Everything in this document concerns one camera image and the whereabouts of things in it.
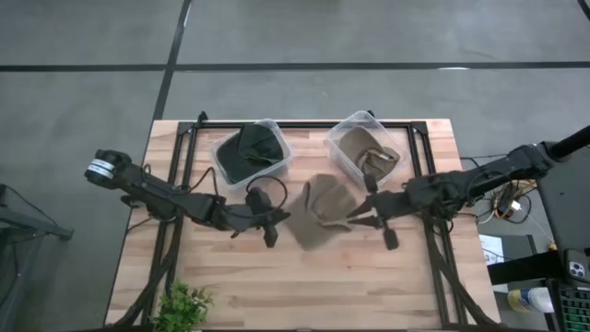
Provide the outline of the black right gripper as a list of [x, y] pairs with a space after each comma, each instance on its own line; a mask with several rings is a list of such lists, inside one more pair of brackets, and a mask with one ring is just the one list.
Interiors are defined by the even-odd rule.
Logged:
[[368, 212], [369, 217], [350, 219], [348, 224], [373, 227], [383, 231], [383, 240], [387, 250], [395, 250], [399, 241], [393, 229], [388, 225], [388, 220], [411, 214], [414, 209], [410, 205], [406, 192], [379, 191], [375, 178], [372, 175], [364, 176], [364, 183], [368, 191], [365, 200], [351, 212], [348, 217], [356, 217]]

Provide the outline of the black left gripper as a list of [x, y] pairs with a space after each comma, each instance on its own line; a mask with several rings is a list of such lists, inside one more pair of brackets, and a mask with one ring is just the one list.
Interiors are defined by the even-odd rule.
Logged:
[[274, 248], [278, 238], [277, 226], [290, 217], [290, 213], [263, 213], [255, 215], [247, 205], [229, 205], [224, 211], [226, 222], [232, 229], [231, 238], [236, 238], [242, 232], [251, 228], [264, 231], [264, 242], [267, 248]]

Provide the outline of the clear plastic container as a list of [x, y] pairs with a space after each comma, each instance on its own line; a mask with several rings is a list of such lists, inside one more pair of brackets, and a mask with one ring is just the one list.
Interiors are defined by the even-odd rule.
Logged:
[[[277, 139], [278, 139], [278, 142], [280, 143], [280, 146], [283, 149], [285, 158], [284, 158], [284, 160], [282, 160], [282, 161], [280, 161], [280, 162], [278, 162], [276, 164], [270, 165], [270, 166], [259, 166], [260, 167], [260, 171], [257, 172], [256, 174], [254, 174], [254, 175], [252, 175], [252, 176], [250, 176], [250, 177], [248, 177], [248, 178], [246, 178], [246, 179], [244, 179], [241, 182], [238, 182], [236, 184], [229, 184], [228, 181], [227, 181], [227, 179], [226, 179], [225, 172], [222, 171], [220, 169], [220, 167], [219, 167], [218, 158], [216, 156], [216, 152], [217, 152], [219, 146], [222, 143], [224, 143], [225, 141], [227, 141], [231, 136], [233, 136], [235, 134], [239, 135], [239, 132], [240, 132], [240, 130], [241, 130], [241, 128], [242, 128], [243, 125], [251, 125], [251, 124], [263, 125], [263, 126], [266, 126], [266, 127], [270, 128], [270, 129], [272, 129], [273, 132], [275, 133], [275, 135], [277, 136]], [[260, 120], [258, 122], [254, 122], [254, 123], [242, 124], [240, 126], [240, 128], [239, 128], [238, 131], [234, 131], [234, 132], [230, 133], [229, 135], [226, 135], [223, 138], [218, 139], [217, 141], [213, 142], [212, 145], [211, 145], [211, 147], [210, 147], [210, 154], [211, 154], [212, 160], [215, 163], [216, 168], [220, 172], [223, 180], [225, 181], [226, 186], [230, 190], [232, 190], [232, 191], [235, 191], [235, 190], [244, 188], [256, 176], [259, 176], [259, 175], [277, 175], [277, 174], [280, 174], [280, 173], [284, 172], [287, 169], [290, 161], [293, 158], [291, 147], [290, 147], [289, 143], [287, 142], [287, 139], [286, 139], [285, 135], [283, 134], [283, 132], [279, 128], [277, 122], [274, 121], [274, 120], [272, 120], [272, 119], [263, 119], [263, 120]]]
[[329, 147], [330, 160], [354, 183], [360, 190], [365, 189], [364, 174], [337, 146], [340, 138], [353, 127], [360, 126], [368, 130], [382, 147], [389, 147], [400, 155], [400, 160], [393, 171], [381, 181], [376, 181], [379, 188], [384, 188], [391, 183], [407, 167], [410, 167], [411, 157], [407, 142], [403, 140], [406, 129], [402, 125], [386, 123], [377, 120], [368, 111], [357, 111], [329, 129], [326, 136], [326, 143]]

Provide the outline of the white paper sheet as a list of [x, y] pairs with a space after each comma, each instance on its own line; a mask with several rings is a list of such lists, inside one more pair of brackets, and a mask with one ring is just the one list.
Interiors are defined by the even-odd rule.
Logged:
[[507, 260], [503, 254], [502, 239], [500, 237], [480, 234], [479, 240], [487, 266], [504, 263]]

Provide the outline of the small green plant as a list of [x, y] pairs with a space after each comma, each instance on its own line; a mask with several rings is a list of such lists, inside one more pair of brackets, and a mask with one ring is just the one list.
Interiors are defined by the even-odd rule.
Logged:
[[193, 332], [207, 321], [213, 306], [212, 293], [206, 288], [174, 281], [170, 291], [160, 296], [159, 309], [150, 321], [155, 332]]

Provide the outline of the black power strip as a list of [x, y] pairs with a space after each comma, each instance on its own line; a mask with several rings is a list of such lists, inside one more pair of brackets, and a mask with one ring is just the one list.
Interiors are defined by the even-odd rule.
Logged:
[[515, 195], [519, 192], [520, 185], [510, 183], [501, 188], [495, 200], [495, 213], [499, 218], [505, 217], [514, 201]]

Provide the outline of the black desk beam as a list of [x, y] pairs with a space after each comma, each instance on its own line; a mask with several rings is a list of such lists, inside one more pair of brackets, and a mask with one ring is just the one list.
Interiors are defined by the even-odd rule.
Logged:
[[557, 251], [530, 255], [487, 266], [493, 285], [533, 279], [565, 279], [566, 273]]

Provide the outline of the white and yellow bottle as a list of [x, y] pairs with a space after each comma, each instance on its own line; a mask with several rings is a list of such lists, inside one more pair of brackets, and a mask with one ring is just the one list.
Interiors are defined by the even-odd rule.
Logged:
[[546, 287], [510, 290], [507, 301], [519, 313], [554, 313], [549, 289]]

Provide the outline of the black laptop lid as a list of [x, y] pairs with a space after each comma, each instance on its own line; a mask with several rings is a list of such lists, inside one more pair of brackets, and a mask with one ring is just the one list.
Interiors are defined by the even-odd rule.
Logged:
[[590, 147], [555, 161], [539, 184], [557, 247], [590, 256]]

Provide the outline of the black round pole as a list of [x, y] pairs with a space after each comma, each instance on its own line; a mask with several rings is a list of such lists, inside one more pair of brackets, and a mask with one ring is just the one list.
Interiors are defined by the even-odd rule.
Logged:
[[547, 152], [552, 159], [561, 160], [589, 145], [590, 125], [587, 125], [559, 142], [548, 145]]

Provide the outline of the backlit keyboard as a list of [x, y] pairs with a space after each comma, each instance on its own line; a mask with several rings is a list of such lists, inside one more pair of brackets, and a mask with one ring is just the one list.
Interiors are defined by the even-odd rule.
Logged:
[[558, 281], [549, 290], [560, 332], [590, 332], [590, 288]]

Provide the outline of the black metal stand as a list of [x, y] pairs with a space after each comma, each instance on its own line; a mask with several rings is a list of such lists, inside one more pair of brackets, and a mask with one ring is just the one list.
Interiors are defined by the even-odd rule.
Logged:
[[[35, 209], [44, 219], [18, 212], [8, 205], [8, 192]], [[24, 287], [45, 236], [70, 241], [73, 231], [58, 225], [14, 188], [0, 184], [0, 332], [14, 328]]]

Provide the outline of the black metal table frame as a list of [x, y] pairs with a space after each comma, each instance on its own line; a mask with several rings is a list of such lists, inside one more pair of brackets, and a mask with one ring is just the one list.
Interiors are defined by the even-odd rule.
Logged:
[[[328, 159], [327, 132], [342, 120], [277, 120], [291, 147], [293, 159], [281, 175], [289, 189], [288, 206], [313, 171], [332, 173], [350, 185], [360, 202], [367, 195]], [[454, 133], [448, 119], [381, 120], [392, 138], [411, 157], [399, 165], [394, 179], [383, 185], [391, 191], [420, 174], [461, 168]], [[179, 125], [194, 121], [155, 121], [145, 162], [152, 174], [167, 179]], [[233, 120], [204, 121], [197, 129], [189, 184], [209, 166], [210, 149], [218, 139], [237, 132]], [[481, 248], [474, 217], [460, 215], [447, 239], [431, 232], [442, 255], [453, 248], [457, 275], [481, 310], [495, 322], [500, 315]], [[230, 239], [228, 232], [213, 231], [183, 222], [175, 277], [192, 288], [206, 287], [214, 305], [205, 330], [396, 330], [441, 328], [440, 313], [450, 323], [475, 324], [465, 304], [455, 303], [448, 281], [432, 281], [424, 224], [405, 216], [390, 220], [399, 247], [388, 251], [382, 231], [359, 227], [338, 235], [314, 251], [303, 251], [286, 226], [277, 227], [275, 248], [266, 248], [263, 231], [243, 232]], [[148, 272], [158, 237], [151, 221], [125, 236], [112, 297], [104, 325], [124, 317], [148, 282]]]

